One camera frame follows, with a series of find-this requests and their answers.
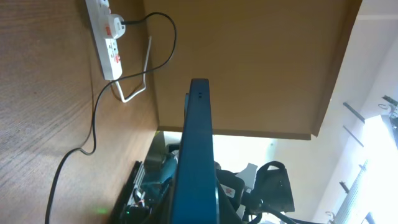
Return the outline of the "blue Galaxy smartphone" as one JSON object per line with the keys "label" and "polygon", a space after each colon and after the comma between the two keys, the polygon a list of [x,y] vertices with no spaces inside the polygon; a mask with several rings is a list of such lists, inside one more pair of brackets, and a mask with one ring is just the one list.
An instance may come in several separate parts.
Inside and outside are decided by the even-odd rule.
{"label": "blue Galaxy smartphone", "polygon": [[185,100],[169,223],[219,222],[209,80],[193,79]]}

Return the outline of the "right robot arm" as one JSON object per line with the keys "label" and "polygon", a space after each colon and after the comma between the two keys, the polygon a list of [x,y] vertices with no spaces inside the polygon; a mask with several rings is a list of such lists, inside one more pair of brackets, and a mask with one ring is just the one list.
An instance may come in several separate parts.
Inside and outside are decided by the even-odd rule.
{"label": "right robot arm", "polygon": [[149,151],[136,161],[109,223],[142,223],[167,194],[177,170],[181,132],[156,132]]}

